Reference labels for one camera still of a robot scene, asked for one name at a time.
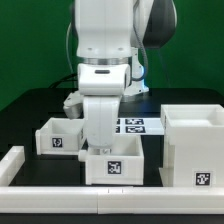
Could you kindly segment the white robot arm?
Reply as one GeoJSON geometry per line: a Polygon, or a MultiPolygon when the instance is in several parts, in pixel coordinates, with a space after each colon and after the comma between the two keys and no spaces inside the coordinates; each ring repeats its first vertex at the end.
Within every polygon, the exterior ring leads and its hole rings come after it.
{"type": "Polygon", "coordinates": [[[176,25],[173,0],[75,0],[78,90],[64,110],[73,119],[83,107],[90,148],[112,147],[120,101],[149,92],[148,60],[138,57],[164,46],[176,25]]]}

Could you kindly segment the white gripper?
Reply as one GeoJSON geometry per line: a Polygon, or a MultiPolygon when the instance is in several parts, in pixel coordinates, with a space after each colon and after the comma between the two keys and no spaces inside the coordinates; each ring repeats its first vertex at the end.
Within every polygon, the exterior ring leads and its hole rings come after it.
{"type": "Polygon", "coordinates": [[[88,145],[110,149],[114,142],[121,98],[130,84],[130,66],[78,65],[88,145]]]}

